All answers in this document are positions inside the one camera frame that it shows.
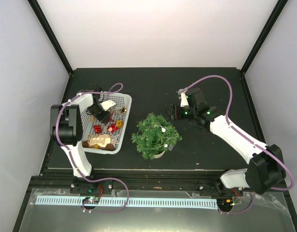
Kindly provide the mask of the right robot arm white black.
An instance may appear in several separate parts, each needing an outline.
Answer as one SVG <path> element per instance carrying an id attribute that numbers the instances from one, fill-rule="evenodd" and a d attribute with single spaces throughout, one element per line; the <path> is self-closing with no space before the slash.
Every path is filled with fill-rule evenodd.
<path id="1" fill-rule="evenodd" d="M 231 188 L 248 188 L 257 194 L 272 189 L 286 177 L 281 166 L 282 151 L 277 145 L 268 146 L 237 127 L 217 107 L 210 107 L 198 87 L 177 91 L 179 104 L 167 110 L 172 120 L 193 120 L 200 127 L 220 137 L 247 163 L 247 168 L 228 170 L 213 183 L 214 191 L 226 194 Z"/>

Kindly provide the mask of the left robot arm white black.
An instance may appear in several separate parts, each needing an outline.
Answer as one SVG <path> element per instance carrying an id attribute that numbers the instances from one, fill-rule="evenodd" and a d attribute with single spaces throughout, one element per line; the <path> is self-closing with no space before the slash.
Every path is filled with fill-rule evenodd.
<path id="1" fill-rule="evenodd" d="M 80 187 L 87 193 L 97 189 L 97 180 L 91 177 L 92 165 L 89 163 L 82 145 L 83 123 L 81 113 L 88 111 L 97 121 L 107 124 L 110 120 L 109 108 L 113 105 L 107 101 L 100 102 L 104 92 L 102 88 L 85 90 L 63 104 L 50 108 L 50 137 L 66 153 L 73 175 L 83 178 Z"/>

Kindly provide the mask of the white plastic perforated basket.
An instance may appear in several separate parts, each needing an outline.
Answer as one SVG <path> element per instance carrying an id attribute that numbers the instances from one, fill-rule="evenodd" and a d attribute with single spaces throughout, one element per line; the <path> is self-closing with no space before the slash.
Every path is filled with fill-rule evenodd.
<path id="1" fill-rule="evenodd" d="M 101 134 L 110 135 L 110 132 L 107 131 L 107 127 L 111 124 L 116 124 L 117 120 L 123 120 L 123 122 L 124 122 L 123 127 L 113 133 L 114 135 L 117 135 L 117 134 L 120 135 L 119 145 L 115 146 L 114 151 L 107 151 L 107 150 L 105 150 L 105 148 L 92 148 L 92 147 L 84 148 L 84 152 L 87 154 L 94 153 L 94 154 L 113 155 L 113 154 L 118 153 L 122 146 L 124 134 L 127 129 L 128 116 L 129 116 L 129 113 L 131 110 L 132 97 L 128 94 L 114 93 L 114 94 L 108 95 L 107 92 L 103 92 L 99 96 L 99 103 L 106 101 L 106 100 L 112 100 L 113 102 L 116 103 L 116 106 L 114 106 L 108 110 L 109 113 L 114 113 L 114 115 L 113 115 L 114 122 L 103 124 L 103 123 L 99 122 L 97 119 L 95 122 L 90 122 L 89 119 L 92 115 L 88 114 L 87 110 L 84 110 L 81 113 L 81 119 L 82 119 L 82 125 L 83 125 L 82 141 L 87 141 L 89 138 L 91 138 L 94 135 L 96 135 L 96 136 L 101 135 Z M 125 114 L 123 114 L 121 112 L 121 109 L 123 107 L 127 108 L 127 112 Z M 102 133 L 99 133 L 99 134 L 95 133 L 94 129 L 93 129 L 94 125 L 100 125 L 102 128 Z"/>

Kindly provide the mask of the red star ornament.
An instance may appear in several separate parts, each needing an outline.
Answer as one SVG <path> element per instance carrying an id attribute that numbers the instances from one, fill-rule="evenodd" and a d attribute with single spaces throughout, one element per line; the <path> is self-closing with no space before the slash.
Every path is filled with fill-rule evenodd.
<path id="1" fill-rule="evenodd" d="M 110 116 L 108 118 L 108 123 L 114 122 L 113 115 L 114 115 L 114 113 L 110 113 Z"/>

